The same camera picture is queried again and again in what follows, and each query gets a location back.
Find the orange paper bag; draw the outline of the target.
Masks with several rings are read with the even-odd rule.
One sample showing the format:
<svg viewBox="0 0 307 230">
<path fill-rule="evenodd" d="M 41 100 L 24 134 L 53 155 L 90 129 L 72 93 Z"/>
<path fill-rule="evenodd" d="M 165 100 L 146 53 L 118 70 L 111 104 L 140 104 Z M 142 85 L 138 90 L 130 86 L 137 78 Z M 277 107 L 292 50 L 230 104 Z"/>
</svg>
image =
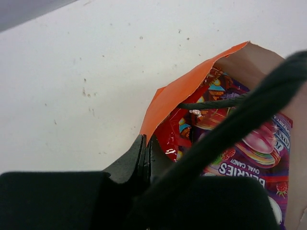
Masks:
<svg viewBox="0 0 307 230">
<path fill-rule="evenodd" d="M 205 80 L 213 67 L 222 69 L 229 77 L 240 82 L 249 90 L 253 89 L 283 58 L 278 54 L 244 42 L 217 56 L 206 60 L 187 74 L 156 91 L 143 120 L 141 133 L 148 138 L 170 113 L 185 103 Z M 283 112 L 293 121 L 290 137 L 290 160 L 288 187 L 292 185 L 302 191 L 307 189 L 307 90 L 303 88 Z M 284 225 L 293 229 L 298 225 L 298 217 L 306 205 L 306 195 L 294 197 L 288 193 L 288 203 Z"/>
</svg>

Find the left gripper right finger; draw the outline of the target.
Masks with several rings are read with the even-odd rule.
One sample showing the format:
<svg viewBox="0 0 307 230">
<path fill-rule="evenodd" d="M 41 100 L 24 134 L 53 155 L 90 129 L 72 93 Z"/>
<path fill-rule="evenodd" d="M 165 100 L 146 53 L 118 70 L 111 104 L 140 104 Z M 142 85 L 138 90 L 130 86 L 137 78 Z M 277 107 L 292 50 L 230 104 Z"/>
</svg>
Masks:
<svg viewBox="0 0 307 230">
<path fill-rule="evenodd" d="M 177 163 L 152 143 L 150 186 L 124 222 L 127 230 L 276 230 L 268 196 L 248 177 L 203 176 L 230 140 L 204 137 Z"/>
</svg>

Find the purple Fox's candy bag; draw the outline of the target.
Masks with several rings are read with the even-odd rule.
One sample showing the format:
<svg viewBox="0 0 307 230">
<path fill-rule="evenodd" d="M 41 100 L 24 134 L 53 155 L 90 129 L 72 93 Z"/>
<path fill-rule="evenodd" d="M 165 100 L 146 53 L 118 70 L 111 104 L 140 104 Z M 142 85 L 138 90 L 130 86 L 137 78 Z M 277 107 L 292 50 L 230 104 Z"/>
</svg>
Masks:
<svg viewBox="0 0 307 230">
<path fill-rule="evenodd" d="M 231 79 L 233 85 L 226 90 L 225 99 L 232 99 L 249 91 L 246 86 L 233 78 Z M 228 115 L 234 109 L 235 107 L 231 107 Z M 194 142 L 207 135 L 223 120 L 217 122 L 213 118 L 209 118 L 198 123 L 193 129 Z M 204 169 L 203 174 L 204 176 L 255 178 L 266 189 L 281 230 L 286 229 L 284 221 L 288 203 L 290 131 L 292 127 L 293 121 L 290 118 L 281 113 L 274 115 L 233 147 L 225 150 L 211 165 Z"/>
</svg>

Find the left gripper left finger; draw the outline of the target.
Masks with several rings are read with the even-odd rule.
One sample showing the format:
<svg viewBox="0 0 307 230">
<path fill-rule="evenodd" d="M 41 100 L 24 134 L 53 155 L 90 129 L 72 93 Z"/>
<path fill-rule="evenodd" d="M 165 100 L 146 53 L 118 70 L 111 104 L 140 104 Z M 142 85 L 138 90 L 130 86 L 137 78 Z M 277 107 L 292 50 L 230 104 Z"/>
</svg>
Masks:
<svg viewBox="0 0 307 230">
<path fill-rule="evenodd" d="M 102 171 L 6 172 L 0 176 L 3 230 L 117 230 L 142 189 L 146 136 Z"/>
</svg>

